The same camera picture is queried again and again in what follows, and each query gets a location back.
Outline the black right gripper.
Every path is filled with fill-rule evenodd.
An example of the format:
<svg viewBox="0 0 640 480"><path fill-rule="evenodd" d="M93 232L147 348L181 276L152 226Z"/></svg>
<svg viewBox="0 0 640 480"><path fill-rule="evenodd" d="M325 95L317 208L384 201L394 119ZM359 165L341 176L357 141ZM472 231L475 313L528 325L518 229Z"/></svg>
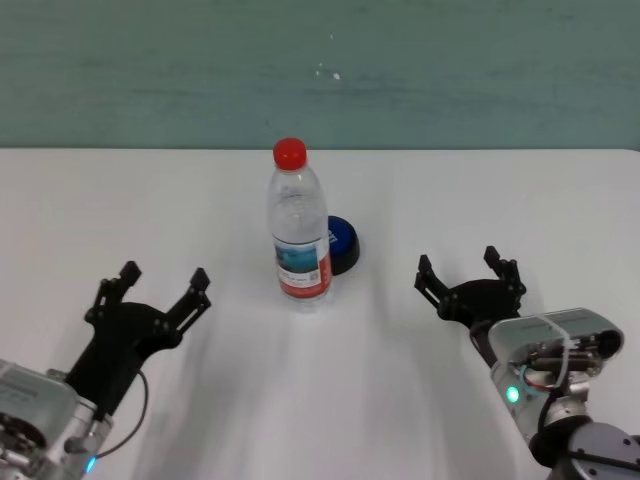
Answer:
<svg viewBox="0 0 640 480"><path fill-rule="evenodd" d="M473 280L449 289L435 274L429 257L423 254L419 258L414 287L442 320L462 324L468 329L472 345L484 362L493 367L497 359L489 344L489 330L499 321L519 316L526 287L515 259L503 259L497 249L489 245L484 261L499 280Z"/></svg>

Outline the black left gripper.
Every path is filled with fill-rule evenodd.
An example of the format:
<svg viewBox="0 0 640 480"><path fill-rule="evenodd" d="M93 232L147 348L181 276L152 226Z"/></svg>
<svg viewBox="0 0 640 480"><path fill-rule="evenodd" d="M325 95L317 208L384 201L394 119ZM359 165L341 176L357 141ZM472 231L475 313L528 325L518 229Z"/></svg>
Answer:
<svg viewBox="0 0 640 480"><path fill-rule="evenodd" d="M211 307L206 291L210 279L199 267L184 295L163 313L141 303L122 303L142 272L127 261L117 277L103 279L84 320L94 333L70 372L66 383L96 407L93 419L114 414L137 372L160 350L172 349Z"/></svg>

